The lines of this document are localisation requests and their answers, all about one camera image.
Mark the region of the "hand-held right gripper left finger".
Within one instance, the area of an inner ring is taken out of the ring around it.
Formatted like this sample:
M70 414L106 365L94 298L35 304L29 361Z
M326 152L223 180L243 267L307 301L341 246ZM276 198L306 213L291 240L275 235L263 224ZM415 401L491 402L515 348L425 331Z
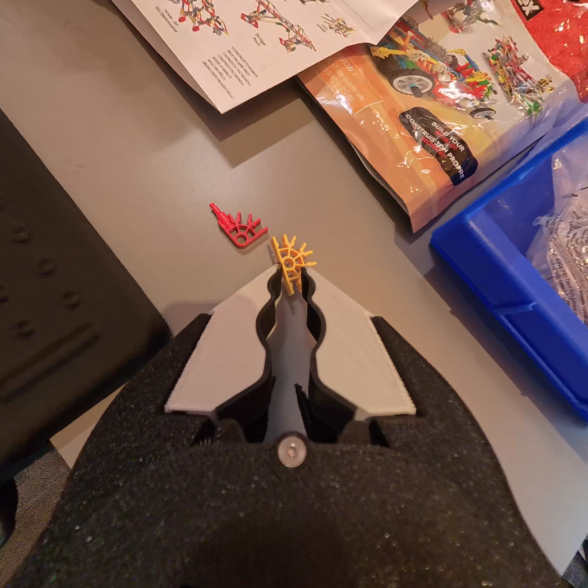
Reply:
M165 404L167 413L226 414L271 372L281 270L267 269L215 306Z

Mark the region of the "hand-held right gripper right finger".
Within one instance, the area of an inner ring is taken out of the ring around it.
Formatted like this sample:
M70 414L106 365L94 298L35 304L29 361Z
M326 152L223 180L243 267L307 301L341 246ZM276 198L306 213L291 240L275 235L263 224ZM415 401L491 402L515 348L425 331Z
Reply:
M315 339L308 397L321 420L415 415L416 407L374 324L376 318L317 271L303 272Z

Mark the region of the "yellow connector piece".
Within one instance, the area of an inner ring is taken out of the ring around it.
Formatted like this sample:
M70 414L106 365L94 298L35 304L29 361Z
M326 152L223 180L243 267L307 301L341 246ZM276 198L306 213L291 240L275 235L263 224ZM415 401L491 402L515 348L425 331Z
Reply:
M308 261L307 258L313 254L313 251L307 251L304 242L298 248L296 247L296 237L289 238L286 234L279 241L275 236L270 240L276 262L282 269L283 280L286 291L289 296L298 292L303 292L302 269L305 267L316 266L316 261Z

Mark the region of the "red connector piece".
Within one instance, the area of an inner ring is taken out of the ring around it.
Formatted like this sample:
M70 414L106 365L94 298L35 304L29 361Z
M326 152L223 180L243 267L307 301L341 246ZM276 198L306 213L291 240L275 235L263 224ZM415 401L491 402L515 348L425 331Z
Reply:
M220 231L240 250L252 246L268 233L268 227L261 227L261 219L254 219L251 213L243 219L241 212L233 216L221 210L214 202L209 207L217 219Z

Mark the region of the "blue plastic bin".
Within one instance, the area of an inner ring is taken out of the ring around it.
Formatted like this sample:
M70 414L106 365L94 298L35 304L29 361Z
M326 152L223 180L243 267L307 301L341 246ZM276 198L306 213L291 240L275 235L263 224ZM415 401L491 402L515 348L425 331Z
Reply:
M587 420L587 325L527 259L554 204L552 156L587 140L587 116L553 129L477 200L435 230L431 245Z

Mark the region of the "clear plastic bag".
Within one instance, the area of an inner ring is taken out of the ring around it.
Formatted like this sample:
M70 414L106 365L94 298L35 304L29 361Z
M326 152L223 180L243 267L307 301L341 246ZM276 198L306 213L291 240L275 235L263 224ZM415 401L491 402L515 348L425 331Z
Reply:
M562 148L551 161L554 204L537 217L527 259L587 324L587 140Z

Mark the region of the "white building instruction booklet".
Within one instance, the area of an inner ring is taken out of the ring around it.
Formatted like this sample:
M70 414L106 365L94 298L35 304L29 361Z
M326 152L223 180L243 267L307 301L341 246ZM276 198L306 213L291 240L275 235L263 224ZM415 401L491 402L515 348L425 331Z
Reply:
M220 113L358 43L377 44L416 1L114 1Z

